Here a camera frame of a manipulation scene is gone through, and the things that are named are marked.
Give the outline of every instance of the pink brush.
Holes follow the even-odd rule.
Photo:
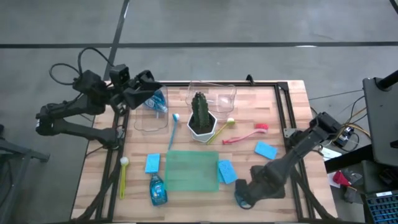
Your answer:
[[[252,134],[255,134],[255,133],[264,133],[265,134],[267,132],[268,132],[268,125],[267,124],[255,124],[254,125],[254,131],[251,132],[250,134],[248,134],[246,136],[243,136],[243,137],[233,137],[233,138],[231,138],[229,140],[223,140],[223,144],[232,144],[234,142],[238,142],[240,140],[243,140],[243,139],[249,137]]]

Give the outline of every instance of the toothbrush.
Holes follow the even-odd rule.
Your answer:
[[[122,177],[120,180],[120,199],[124,199],[124,189],[126,189],[126,167],[129,164],[129,158],[126,156],[120,158],[120,164],[122,165]]]
[[[256,124],[254,126],[254,131],[249,133],[248,135],[245,135],[243,137],[238,137],[238,138],[231,138],[228,140],[223,140],[223,144],[232,144],[234,142],[241,141],[243,139],[246,139],[247,137],[251,136],[252,134],[255,133],[267,133],[268,132],[268,125],[267,124]]]
[[[207,141],[206,144],[211,144],[211,143],[214,141],[214,139],[216,139],[217,135],[219,135],[219,133],[221,133],[221,131],[222,131],[225,127],[227,127],[227,125],[233,125],[233,124],[235,124],[235,120],[234,120],[233,118],[228,118],[228,119],[226,120],[226,123],[220,128],[220,130],[218,130],[218,131],[216,132],[215,135],[213,135],[213,137],[211,137],[211,138],[209,139],[209,141]]]
[[[179,120],[179,119],[180,119],[180,115],[179,115],[179,114],[173,114],[174,128],[173,128],[172,136],[170,137],[170,142],[169,142],[169,148],[168,148],[168,150],[170,150],[170,148],[172,147],[173,140],[174,140],[174,134],[175,134],[175,130],[176,130],[176,128],[177,128],[177,123],[178,123],[178,120]]]

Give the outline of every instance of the blue toothbrush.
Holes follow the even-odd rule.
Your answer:
[[[173,114],[174,128],[173,128],[172,136],[171,136],[171,138],[170,138],[168,150],[170,150],[170,148],[172,147],[173,139],[174,139],[174,134],[175,134],[175,130],[176,130],[176,128],[177,128],[177,123],[178,123],[178,120],[179,120],[179,119],[180,119],[180,115],[179,115],[179,114]]]

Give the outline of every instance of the dish soap bottle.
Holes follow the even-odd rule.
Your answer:
[[[167,202],[167,192],[164,189],[163,180],[157,174],[152,174],[149,191],[154,206],[163,205]]]

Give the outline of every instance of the clear plastic container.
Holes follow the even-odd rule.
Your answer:
[[[153,132],[167,127],[169,122],[169,95],[167,87],[162,86],[158,91],[161,91],[165,98],[167,111],[165,113],[160,112],[148,107],[144,103],[141,104],[134,110],[135,114],[133,114],[136,120],[134,128],[138,131]]]
[[[205,94],[209,111],[218,119],[227,119],[230,112],[234,110],[236,86],[191,81],[188,86],[187,97],[185,97],[185,102],[190,111],[192,111],[192,98],[199,91]]]

